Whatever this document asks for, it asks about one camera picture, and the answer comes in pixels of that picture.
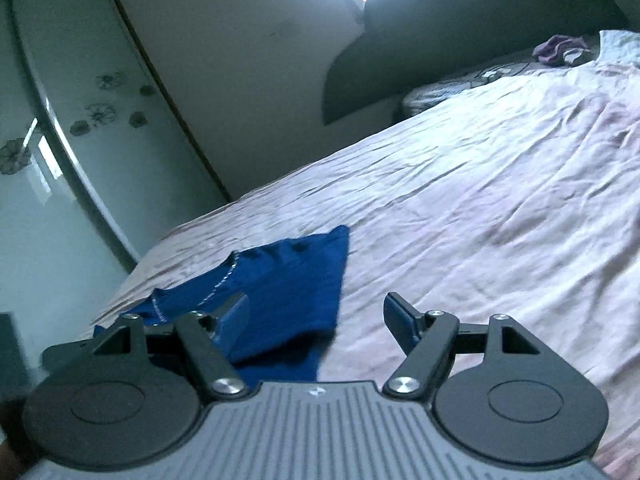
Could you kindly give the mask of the patterned pillow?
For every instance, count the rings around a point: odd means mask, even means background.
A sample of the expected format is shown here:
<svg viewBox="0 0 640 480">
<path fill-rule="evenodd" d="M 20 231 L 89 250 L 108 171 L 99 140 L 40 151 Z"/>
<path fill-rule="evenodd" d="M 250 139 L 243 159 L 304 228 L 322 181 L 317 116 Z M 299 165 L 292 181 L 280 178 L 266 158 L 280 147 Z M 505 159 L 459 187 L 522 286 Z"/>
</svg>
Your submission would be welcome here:
<svg viewBox="0 0 640 480">
<path fill-rule="evenodd" d="M 546 65 L 525 54 L 496 58 L 469 70 L 462 70 L 438 81 L 421 84 L 419 87 L 409 90 L 400 99 L 394 119 L 396 122 L 400 122 L 419 115 L 463 91 L 486 86 L 486 84 L 491 84 L 500 78 L 525 76 L 549 70 L 552 72 L 568 70 L 568 66 L 563 64 L 559 66 Z"/>
</svg>

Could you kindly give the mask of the pink bed sheet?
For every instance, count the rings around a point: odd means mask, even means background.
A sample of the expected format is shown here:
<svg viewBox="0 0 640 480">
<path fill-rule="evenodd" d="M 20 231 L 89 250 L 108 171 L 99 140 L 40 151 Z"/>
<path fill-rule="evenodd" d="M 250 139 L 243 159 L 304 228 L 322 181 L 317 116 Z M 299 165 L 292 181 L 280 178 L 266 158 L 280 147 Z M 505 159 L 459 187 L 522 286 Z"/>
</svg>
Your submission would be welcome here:
<svg viewBox="0 0 640 480">
<path fill-rule="evenodd" d="M 108 325 L 230 252 L 349 228 L 323 380 L 388 376 L 399 292 L 464 322 L 513 316 L 604 393 L 597 455 L 639 474 L 639 37 L 608 30 L 569 70 L 465 91 L 178 226 L 96 317 Z"/>
</svg>

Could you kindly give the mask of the purple cloth on bed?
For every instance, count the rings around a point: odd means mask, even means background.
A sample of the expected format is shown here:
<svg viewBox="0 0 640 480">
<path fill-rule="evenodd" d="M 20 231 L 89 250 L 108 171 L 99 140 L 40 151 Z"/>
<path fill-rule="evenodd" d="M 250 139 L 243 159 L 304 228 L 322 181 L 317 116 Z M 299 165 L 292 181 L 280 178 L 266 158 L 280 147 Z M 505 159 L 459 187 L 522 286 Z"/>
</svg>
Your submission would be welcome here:
<svg viewBox="0 0 640 480">
<path fill-rule="evenodd" d="M 592 61 L 594 54 L 582 37 L 554 35 L 534 47 L 532 57 L 547 66 L 576 67 Z"/>
</svg>

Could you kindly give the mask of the dark headboard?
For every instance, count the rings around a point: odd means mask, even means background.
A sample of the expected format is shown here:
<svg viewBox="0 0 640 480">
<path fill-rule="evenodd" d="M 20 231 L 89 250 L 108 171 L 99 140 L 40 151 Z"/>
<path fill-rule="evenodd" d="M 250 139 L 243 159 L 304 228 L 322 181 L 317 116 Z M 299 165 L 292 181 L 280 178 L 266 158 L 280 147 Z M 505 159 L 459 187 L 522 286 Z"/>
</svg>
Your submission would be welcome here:
<svg viewBox="0 0 640 480">
<path fill-rule="evenodd" d="M 629 21 L 614 0 L 366 0 L 363 32 L 332 62 L 325 124 L 420 84 L 536 46 Z"/>
</svg>

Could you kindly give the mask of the glass wardrobe sliding door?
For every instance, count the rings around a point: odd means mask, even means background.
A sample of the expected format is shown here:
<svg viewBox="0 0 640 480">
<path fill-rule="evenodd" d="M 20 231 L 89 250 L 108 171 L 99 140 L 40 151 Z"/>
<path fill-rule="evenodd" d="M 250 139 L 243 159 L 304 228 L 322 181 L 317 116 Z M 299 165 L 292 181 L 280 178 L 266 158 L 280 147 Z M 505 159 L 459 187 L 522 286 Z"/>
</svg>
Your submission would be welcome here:
<svg viewBox="0 0 640 480">
<path fill-rule="evenodd" d="M 1 0 L 1 307 L 32 374 L 226 201 L 115 0 Z"/>
</svg>

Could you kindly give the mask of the blue knit sweater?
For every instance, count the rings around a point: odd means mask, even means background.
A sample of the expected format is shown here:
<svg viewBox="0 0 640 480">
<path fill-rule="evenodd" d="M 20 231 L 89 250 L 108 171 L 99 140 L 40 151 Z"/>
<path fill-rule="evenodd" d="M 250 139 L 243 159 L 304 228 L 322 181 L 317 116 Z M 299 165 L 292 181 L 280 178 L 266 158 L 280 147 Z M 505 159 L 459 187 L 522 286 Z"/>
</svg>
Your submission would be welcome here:
<svg viewBox="0 0 640 480">
<path fill-rule="evenodd" d="M 153 288 L 128 308 L 152 326 L 186 312 L 205 313 L 242 292 L 245 330 L 233 346 L 228 327 L 215 339 L 250 388 L 261 382 L 315 382 L 326 342 L 337 326 L 349 227 L 286 238 L 232 252 L 216 268 L 173 288 Z"/>
</svg>

